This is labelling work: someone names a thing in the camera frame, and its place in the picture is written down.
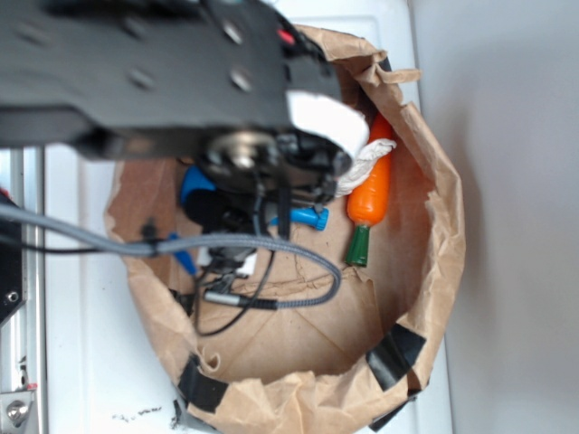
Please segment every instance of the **paper bag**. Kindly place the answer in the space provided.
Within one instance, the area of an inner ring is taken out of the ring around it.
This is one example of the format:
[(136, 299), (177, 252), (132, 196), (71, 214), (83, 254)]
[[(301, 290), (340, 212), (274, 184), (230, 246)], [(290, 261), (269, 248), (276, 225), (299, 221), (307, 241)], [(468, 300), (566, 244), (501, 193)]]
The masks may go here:
[[(336, 200), (324, 232), (295, 226), (291, 240), (343, 270), (337, 296), (318, 307), (251, 310), (202, 339), (169, 291), (193, 290), (174, 259), (124, 259), (143, 326), (188, 411), (225, 434), (351, 433), (399, 408), (428, 384), (464, 264), (460, 178), (396, 84), (417, 80), (417, 71), (383, 71), (386, 53), (355, 36), (300, 30), (334, 63), (345, 103), (369, 122), (378, 109), (397, 136), (389, 211), (371, 230), (368, 267), (343, 262), (353, 224)], [(198, 233), (178, 206), (185, 170), (176, 160), (119, 164), (105, 216), (110, 236), (138, 240), (151, 217), (161, 237)], [(267, 260), (261, 252), (258, 271), (235, 291), (251, 293)], [(329, 283), (322, 270), (281, 253), (263, 296), (315, 297)], [(235, 313), (204, 303), (202, 326)]]

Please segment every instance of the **screw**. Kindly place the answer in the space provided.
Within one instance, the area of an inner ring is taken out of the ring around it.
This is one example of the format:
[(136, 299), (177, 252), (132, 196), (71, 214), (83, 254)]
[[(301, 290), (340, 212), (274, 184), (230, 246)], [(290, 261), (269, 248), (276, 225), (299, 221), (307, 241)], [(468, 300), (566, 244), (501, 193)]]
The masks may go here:
[(128, 78), (143, 90), (152, 90), (155, 87), (155, 79), (148, 72), (139, 68), (133, 68), (128, 72)]
[(15, 30), (18, 36), (35, 45), (45, 47), (51, 43), (48, 33), (37, 24), (21, 22), (16, 26)]
[(8, 419), (11, 420), (14, 425), (18, 426), (26, 419), (28, 416), (28, 406), (22, 401), (13, 401), (8, 405), (6, 409), (6, 415)]
[(18, 299), (20, 298), (20, 296), (18, 295), (18, 293), (16, 291), (11, 292), (10, 294), (6, 295), (6, 298), (8, 298), (8, 301), (10, 303), (15, 303), (18, 301)]
[(250, 74), (240, 68), (233, 68), (231, 72), (233, 83), (244, 92), (252, 91), (252, 80)]
[(231, 21), (229, 21), (229, 20), (223, 21), (223, 31), (225, 32), (225, 34), (227, 36), (229, 36), (229, 38), (232, 41), (234, 41), (238, 45), (241, 45), (243, 43), (242, 31), (239, 30), (239, 27), (237, 27)]
[(127, 16), (123, 20), (123, 29), (137, 39), (144, 39), (147, 28), (145, 22), (137, 16)]

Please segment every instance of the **white surface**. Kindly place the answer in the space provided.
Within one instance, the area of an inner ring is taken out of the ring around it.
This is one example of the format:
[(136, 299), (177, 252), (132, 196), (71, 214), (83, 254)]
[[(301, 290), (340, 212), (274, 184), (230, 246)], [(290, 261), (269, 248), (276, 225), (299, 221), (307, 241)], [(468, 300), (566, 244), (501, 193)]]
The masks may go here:
[(289, 90), (286, 96), (294, 127), (323, 137), (356, 158), (370, 135), (361, 113), (322, 94)]
[(579, 3), (413, 3), (424, 115), (464, 183), (455, 432), (578, 432)]
[[(413, 66), (404, 1), (292, 0), (278, 5), (307, 11), (300, 15), (302, 23), (362, 34), (376, 45), (386, 46), (384, 39), (394, 68)], [(409, 98), (416, 99), (415, 85), (407, 89)], [(86, 163), (71, 150), (55, 147), (48, 151), (46, 167), (47, 214), (103, 233), (112, 165)], [(52, 236), (48, 241), (61, 240)], [(169, 424), (176, 393), (141, 327), (120, 259), (49, 257), (46, 265), (50, 432), (173, 433)], [(431, 386), (381, 432), (451, 434), (449, 402), (442, 350)]]

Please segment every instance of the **blue handle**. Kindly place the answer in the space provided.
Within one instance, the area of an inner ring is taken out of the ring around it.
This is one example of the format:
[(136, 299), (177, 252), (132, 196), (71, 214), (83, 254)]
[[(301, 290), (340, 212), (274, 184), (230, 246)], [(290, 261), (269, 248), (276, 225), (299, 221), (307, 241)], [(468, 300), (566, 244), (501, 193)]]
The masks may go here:
[(196, 165), (189, 167), (185, 173), (185, 178), (183, 178), (183, 183), (181, 184), (181, 203), (185, 203), (187, 195), (193, 190), (216, 190), (215, 184), (209, 181)]
[[(323, 231), (327, 226), (327, 219), (329, 218), (329, 209), (324, 208), (323, 211), (318, 214), (313, 208), (291, 210), (289, 217), (292, 222), (303, 223), (316, 228), (318, 231)], [(270, 224), (276, 226), (278, 224), (278, 218), (271, 220)]]
[[(169, 239), (178, 240), (179, 236), (176, 234), (176, 232), (171, 232), (169, 233)], [(176, 251), (173, 256), (175, 256), (175, 259), (177, 259), (179, 264), (181, 264), (181, 267), (183, 267), (187, 273), (189, 273), (191, 276), (197, 274), (197, 267), (193, 263), (193, 258), (191, 258), (191, 255), (188, 251)]]

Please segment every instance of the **metal frame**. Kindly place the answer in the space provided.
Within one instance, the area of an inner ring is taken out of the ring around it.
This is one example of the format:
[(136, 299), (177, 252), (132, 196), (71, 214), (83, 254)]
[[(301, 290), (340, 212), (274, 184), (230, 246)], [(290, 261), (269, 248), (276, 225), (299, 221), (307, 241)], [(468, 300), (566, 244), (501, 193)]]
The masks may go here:
[[(0, 162), (0, 184), (8, 189), (14, 202), (28, 210), (43, 212), (43, 151), (39, 148), (3, 151)], [(39, 229), (23, 228), (23, 235), (24, 241), (43, 245)], [(0, 432), (45, 434), (44, 261), (40, 253), (27, 251), (23, 255), (23, 294), (24, 305), (0, 329)], [(26, 423), (19, 428), (7, 415), (7, 408), (15, 401), (27, 407), (23, 413)]]

